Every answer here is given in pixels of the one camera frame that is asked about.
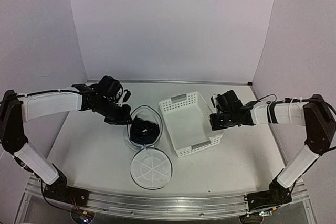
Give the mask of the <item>white plastic basket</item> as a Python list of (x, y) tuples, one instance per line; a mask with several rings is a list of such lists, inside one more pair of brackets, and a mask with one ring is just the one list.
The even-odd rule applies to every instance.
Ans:
[(204, 151), (221, 142), (223, 131), (212, 130), (212, 111), (199, 92), (162, 100), (159, 108), (173, 149), (179, 158)]

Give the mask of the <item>black bra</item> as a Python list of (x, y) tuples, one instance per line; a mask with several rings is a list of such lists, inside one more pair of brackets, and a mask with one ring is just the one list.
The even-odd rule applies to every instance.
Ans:
[(159, 125), (151, 121), (135, 117), (130, 128), (130, 140), (136, 144), (152, 144), (159, 136)]

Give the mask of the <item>white mesh laundry bag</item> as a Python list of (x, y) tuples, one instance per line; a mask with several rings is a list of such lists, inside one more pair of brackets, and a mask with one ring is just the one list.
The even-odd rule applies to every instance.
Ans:
[[(136, 144), (130, 140), (130, 128), (135, 117), (151, 121), (159, 125), (160, 133), (152, 144)], [(172, 178), (173, 164), (169, 156), (157, 144), (163, 133), (163, 120), (159, 113), (148, 105), (141, 105), (131, 112), (131, 124), (126, 126), (125, 144), (135, 151), (130, 163), (130, 176), (137, 186), (146, 190), (164, 188)]]

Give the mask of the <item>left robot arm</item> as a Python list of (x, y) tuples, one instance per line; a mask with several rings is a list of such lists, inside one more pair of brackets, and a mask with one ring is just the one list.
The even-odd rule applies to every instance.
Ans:
[(73, 186), (48, 160), (48, 154), (70, 112), (93, 112), (110, 125), (130, 124), (130, 96), (131, 92), (111, 76), (94, 84), (59, 89), (26, 93), (9, 89), (1, 97), (1, 147), (40, 180), (44, 198), (85, 207), (89, 192)]

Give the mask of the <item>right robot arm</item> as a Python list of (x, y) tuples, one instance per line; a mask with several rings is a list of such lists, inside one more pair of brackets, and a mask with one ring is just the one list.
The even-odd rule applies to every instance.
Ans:
[(292, 201), (298, 180), (324, 154), (334, 151), (335, 108), (323, 96), (288, 97), (270, 101), (269, 96), (242, 103), (234, 90), (211, 98), (215, 113), (209, 117), (212, 131), (240, 126), (266, 125), (286, 157), (284, 168), (268, 189), (245, 196), (250, 212), (277, 208)]

